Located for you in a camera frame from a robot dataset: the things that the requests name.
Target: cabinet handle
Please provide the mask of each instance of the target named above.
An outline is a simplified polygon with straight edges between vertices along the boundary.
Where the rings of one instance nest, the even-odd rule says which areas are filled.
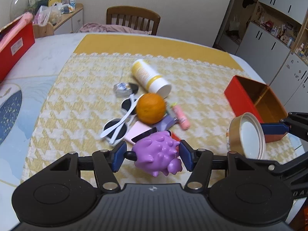
[[[305,73],[303,74],[303,76],[301,77],[301,79],[303,79],[303,77],[305,76],[306,72],[307,72],[307,70],[305,71]]]

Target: dining table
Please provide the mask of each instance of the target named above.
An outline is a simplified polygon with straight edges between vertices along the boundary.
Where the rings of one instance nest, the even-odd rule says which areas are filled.
[[[104,124],[122,117],[113,86],[137,83],[131,74],[136,59],[145,59],[170,84],[165,99],[177,102],[191,127],[171,127],[193,149],[226,155],[226,131],[235,117],[224,90],[234,75],[264,83],[243,59],[199,44],[152,35],[75,33],[35,40],[0,84],[0,231],[19,222],[11,204],[16,187],[70,151],[90,156],[109,149],[100,138]],[[138,95],[146,93],[140,86]],[[287,134],[266,144],[265,159],[286,163],[304,153],[298,137]],[[125,183],[181,183],[191,172],[157,177],[125,160],[115,173]],[[210,185],[224,178],[212,171]],[[96,186],[93,172],[81,177]],[[286,223],[303,205],[294,201]]]

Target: white and yellow bottle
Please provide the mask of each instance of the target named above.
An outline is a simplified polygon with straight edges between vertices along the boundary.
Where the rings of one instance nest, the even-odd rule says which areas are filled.
[[[143,59],[133,63],[131,69],[133,76],[150,93],[166,98],[171,91],[171,84],[168,83],[159,73]]]

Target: sunglasses lens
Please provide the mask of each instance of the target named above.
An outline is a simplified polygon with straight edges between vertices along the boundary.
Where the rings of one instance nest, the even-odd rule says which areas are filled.
[[[112,127],[113,125],[117,124],[121,119],[114,119],[114,120],[111,120],[110,122],[107,122],[105,127],[104,127],[104,130],[106,130],[107,128],[110,128]],[[126,131],[127,131],[127,126],[126,124],[124,124],[118,134],[118,136],[116,137],[116,140],[119,140],[121,138],[124,137],[124,135],[126,134]],[[107,135],[107,137],[111,138],[113,133],[115,132],[115,130],[111,131],[111,133],[109,133]]]
[[[129,111],[130,107],[131,107],[131,101],[130,99],[126,99],[122,105],[121,105],[122,109],[124,109],[125,111]],[[131,115],[135,115],[136,114],[136,107],[133,109],[133,111],[131,112]]]

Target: white label sticker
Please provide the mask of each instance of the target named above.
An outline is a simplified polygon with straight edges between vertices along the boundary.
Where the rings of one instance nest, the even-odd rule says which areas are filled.
[[[17,42],[15,42],[11,47],[12,55],[14,55],[20,48],[23,46],[23,39],[20,38]]]

